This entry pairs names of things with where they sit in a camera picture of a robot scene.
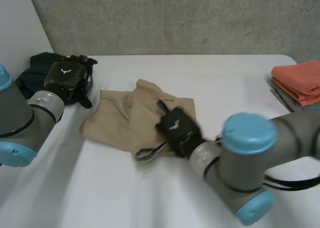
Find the white table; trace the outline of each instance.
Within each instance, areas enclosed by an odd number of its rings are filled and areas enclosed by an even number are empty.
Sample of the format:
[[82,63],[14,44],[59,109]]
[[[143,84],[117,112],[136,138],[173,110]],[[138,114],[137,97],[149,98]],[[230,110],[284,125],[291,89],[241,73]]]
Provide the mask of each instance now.
[[[129,153],[86,140],[78,130],[97,107],[99,90],[133,90],[142,78],[165,92],[195,100],[204,135],[214,138],[238,112],[267,118],[287,110],[264,76],[282,55],[97,56],[94,107],[65,110],[38,157],[26,168],[0,168],[0,227],[243,227],[186,161],[162,157],[140,165]],[[304,158],[268,171],[283,179],[312,178],[320,163]],[[318,227],[320,187],[273,191],[272,211],[251,227]]]

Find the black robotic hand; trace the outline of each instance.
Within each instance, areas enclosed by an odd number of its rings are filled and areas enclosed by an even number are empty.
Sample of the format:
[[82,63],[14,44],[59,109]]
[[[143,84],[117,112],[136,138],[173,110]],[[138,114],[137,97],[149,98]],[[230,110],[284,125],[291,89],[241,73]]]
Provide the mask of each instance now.
[[86,94],[93,86],[93,65],[97,63],[83,55],[56,61],[45,79],[44,89],[59,95],[66,105],[79,102],[91,108]]
[[167,139],[176,156],[190,158],[192,152],[206,142],[199,126],[183,109],[177,107],[170,111],[161,100],[157,104],[166,113],[155,126],[157,131]]

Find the white wall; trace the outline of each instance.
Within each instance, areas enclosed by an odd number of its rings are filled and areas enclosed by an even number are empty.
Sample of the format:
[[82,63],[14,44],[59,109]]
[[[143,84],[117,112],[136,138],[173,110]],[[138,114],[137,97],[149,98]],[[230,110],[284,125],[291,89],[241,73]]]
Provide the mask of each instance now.
[[14,78],[29,57],[52,51],[31,0],[0,0],[0,63]]

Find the black cloth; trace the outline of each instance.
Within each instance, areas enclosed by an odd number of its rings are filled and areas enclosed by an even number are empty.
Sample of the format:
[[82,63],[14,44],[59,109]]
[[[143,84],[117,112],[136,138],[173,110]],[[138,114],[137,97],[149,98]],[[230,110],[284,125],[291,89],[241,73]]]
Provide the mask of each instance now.
[[15,81],[26,99],[44,88],[47,74],[55,61],[65,58],[54,53],[42,53],[30,58],[30,68],[26,69]]

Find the concrete wall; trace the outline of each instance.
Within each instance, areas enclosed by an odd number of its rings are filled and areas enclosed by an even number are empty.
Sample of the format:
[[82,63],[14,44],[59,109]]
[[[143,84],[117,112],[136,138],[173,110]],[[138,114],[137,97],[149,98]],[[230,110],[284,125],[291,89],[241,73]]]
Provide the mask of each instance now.
[[319,0],[32,0],[61,54],[320,59]]

